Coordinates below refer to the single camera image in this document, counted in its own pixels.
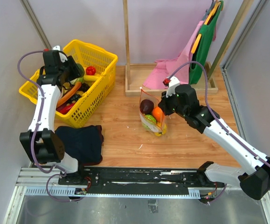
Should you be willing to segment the round orange toy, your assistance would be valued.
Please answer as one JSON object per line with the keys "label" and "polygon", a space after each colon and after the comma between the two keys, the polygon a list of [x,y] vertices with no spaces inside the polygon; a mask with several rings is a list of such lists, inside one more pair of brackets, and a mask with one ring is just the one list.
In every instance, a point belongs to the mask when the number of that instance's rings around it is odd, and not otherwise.
{"label": "round orange toy", "polygon": [[156,119],[157,122],[161,123],[165,115],[162,110],[157,106],[153,109],[152,116]]}

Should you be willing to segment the purple mangosteen toy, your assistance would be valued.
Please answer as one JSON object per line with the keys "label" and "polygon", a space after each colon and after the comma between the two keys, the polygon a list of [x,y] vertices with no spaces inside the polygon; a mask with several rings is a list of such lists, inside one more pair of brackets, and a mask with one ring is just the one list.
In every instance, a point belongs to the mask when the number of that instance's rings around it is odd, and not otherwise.
{"label": "purple mangosteen toy", "polygon": [[139,107],[142,114],[151,114],[154,109],[154,103],[149,99],[144,99],[140,102]]}

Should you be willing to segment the red bell pepper toy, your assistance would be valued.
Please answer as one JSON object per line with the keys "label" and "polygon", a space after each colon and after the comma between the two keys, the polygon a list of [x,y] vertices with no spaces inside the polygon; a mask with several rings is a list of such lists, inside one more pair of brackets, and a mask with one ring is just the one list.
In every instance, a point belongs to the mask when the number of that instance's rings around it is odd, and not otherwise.
{"label": "red bell pepper toy", "polygon": [[94,66],[88,66],[85,72],[86,72],[86,75],[88,76],[94,76],[96,73],[96,68]]}

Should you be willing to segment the green custard apple toy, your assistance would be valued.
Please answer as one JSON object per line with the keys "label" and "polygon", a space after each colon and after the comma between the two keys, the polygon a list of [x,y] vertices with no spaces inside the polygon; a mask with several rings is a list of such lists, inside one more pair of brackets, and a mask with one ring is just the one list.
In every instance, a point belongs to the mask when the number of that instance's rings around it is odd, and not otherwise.
{"label": "green custard apple toy", "polygon": [[147,130],[152,131],[152,132],[158,131],[157,121],[152,115],[150,114],[145,115],[142,122],[143,122],[143,126]]}

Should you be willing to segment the clear zip top bag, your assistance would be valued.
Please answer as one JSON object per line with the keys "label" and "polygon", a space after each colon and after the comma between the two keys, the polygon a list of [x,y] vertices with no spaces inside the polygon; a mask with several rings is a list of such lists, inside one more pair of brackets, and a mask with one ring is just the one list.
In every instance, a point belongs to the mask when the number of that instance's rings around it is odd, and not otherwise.
{"label": "clear zip top bag", "polygon": [[156,136],[167,133],[166,117],[158,107],[159,100],[140,87],[139,116],[143,128]]}

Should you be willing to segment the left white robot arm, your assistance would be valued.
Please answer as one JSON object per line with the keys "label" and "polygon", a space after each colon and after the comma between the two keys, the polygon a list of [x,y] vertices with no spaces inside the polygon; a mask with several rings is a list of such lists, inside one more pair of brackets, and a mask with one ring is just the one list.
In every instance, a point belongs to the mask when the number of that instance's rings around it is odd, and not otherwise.
{"label": "left white robot arm", "polygon": [[[19,140],[30,161],[39,170],[48,174],[57,168],[63,175],[69,174],[69,179],[79,185],[85,180],[85,172],[78,168],[78,160],[66,153],[63,141],[55,133],[54,121],[64,83],[79,78],[84,71],[60,46],[41,50],[40,53],[44,65],[36,80],[26,77],[21,71],[21,62],[28,54],[23,55],[17,64],[18,72],[27,84],[37,88],[36,108],[31,124],[26,132],[20,133]],[[42,165],[48,165],[50,169],[44,169]]]}

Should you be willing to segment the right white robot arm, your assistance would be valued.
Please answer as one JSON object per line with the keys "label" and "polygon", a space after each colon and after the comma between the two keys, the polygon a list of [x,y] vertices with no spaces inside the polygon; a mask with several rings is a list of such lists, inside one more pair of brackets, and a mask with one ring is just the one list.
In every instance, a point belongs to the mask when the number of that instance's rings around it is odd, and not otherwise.
{"label": "right white robot arm", "polygon": [[214,140],[239,164],[240,168],[205,162],[197,170],[197,182],[206,187],[212,182],[240,187],[254,200],[270,191],[270,156],[260,152],[219,117],[208,105],[200,105],[194,88],[179,84],[162,92],[159,108],[165,115],[176,113],[201,134]]}

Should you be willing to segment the yellow banana bunch toy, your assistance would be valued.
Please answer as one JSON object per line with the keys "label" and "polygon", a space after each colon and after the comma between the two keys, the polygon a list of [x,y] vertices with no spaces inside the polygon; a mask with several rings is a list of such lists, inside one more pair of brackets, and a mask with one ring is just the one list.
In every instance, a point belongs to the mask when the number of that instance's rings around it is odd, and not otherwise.
{"label": "yellow banana bunch toy", "polygon": [[163,127],[162,131],[161,132],[154,133],[154,134],[157,137],[159,137],[159,136],[162,136],[162,135],[166,134],[166,132],[167,132],[167,124],[164,124],[164,127]]}

